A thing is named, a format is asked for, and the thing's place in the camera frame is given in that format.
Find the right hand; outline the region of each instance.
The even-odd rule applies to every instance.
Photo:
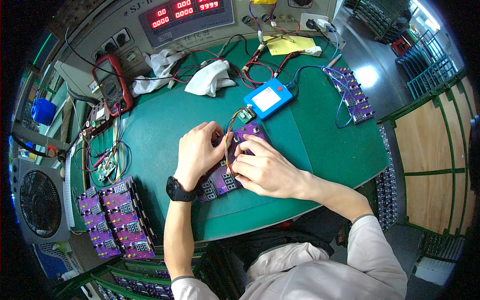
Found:
[[[306,183],[311,176],[293,166],[265,140],[244,134],[245,142],[235,150],[232,169],[244,188],[261,196],[305,199]],[[250,150],[255,156],[245,155]]]

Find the red digital display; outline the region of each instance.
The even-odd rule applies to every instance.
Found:
[[[152,28],[157,28],[157,27],[159,27],[159,26],[161,26],[161,25],[163,25],[163,24],[166,24],[166,23],[168,23],[168,22],[170,22],[170,18],[168,18],[168,17],[163,17],[163,18],[161,18],[160,20],[153,22],[153,23],[152,23]]]
[[[200,4],[200,10],[209,10],[211,8],[218,7],[218,1],[210,2],[210,3],[205,3],[205,4]]]
[[[192,13],[193,13],[193,8],[192,7],[186,8],[182,11],[176,12],[175,13],[175,19],[182,18],[184,16],[188,16],[189,14],[192,14]]]
[[[191,5],[192,4],[192,0],[185,0],[185,1],[182,1],[182,2],[178,2],[177,3],[177,8],[183,8],[187,5]]]
[[[167,9],[164,8],[164,9],[161,9],[161,10],[157,11],[157,12],[156,12],[156,15],[159,16],[159,17],[161,17],[161,16],[163,16],[163,15],[166,14],[166,13],[167,13]]]

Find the wooden panel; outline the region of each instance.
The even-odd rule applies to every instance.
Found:
[[[446,93],[439,96],[442,106],[444,107],[445,116],[448,122],[448,129],[452,137],[453,153],[456,168],[465,167],[465,152],[463,151],[463,136],[460,129],[460,122],[456,114],[455,104],[448,101]]]
[[[411,224],[443,234],[452,207],[452,174],[405,176]]]
[[[457,228],[460,228],[462,220],[463,202],[465,201],[465,173],[455,174],[455,203],[452,216],[452,225],[450,234],[455,234]]]
[[[465,141],[467,142],[467,149],[468,149],[468,142],[470,140],[470,109],[468,109],[467,99],[465,98],[465,94],[461,94],[458,91],[458,87],[455,85],[452,87],[453,96],[455,97],[456,104],[458,106],[458,111],[460,112],[460,118],[462,119],[463,124],[463,132],[465,133]]]
[[[472,223],[473,210],[475,208],[475,193],[470,189],[470,179],[468,180],[467,206],[465,207],[465,217],[463,218],[460,234],[466,234],[467,228]]]
[[[395,135],[405,172],[452,167],[450,145],[440,108],[429,101],[397,119]]]
[[[470,85],[470,81],[468,81],[468,77],[464,77],[462,79],[463,86],[465,87],[465,91],[468,95],[468,101],[470,102],[470,106],[472,107],[473,110],[473,115],[475,116],[477,114],[477,110],[475,107],[475,100],[473,98],[473,89],[472,86]]]

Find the blue plastic container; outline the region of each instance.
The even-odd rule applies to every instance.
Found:
[[[50,101],[40,98],[33,100],[30,113],[35,122],[50,126],[55,116],[57,106]]]

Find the small green circuit board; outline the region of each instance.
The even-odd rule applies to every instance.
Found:
[[[253,118],[255,118],[255,113],[253,112],[253,110],[251,108],[246,108],[246,109],[242,109],[238,113],[237,117],[239,117],[240,121],[242,121],[243,124],[247,124]]]
[[[110,160],[108,160],[108,163],[107,163],[107,159],[108,158],[106,157],[105,160],[100,165],[98,165],[98,169],[96,170],[96,174],[100,182],[107,180],[108,176],[112,173],[112,171],[117,166],[117,162],[115,161],[113,156],[110,157]]]

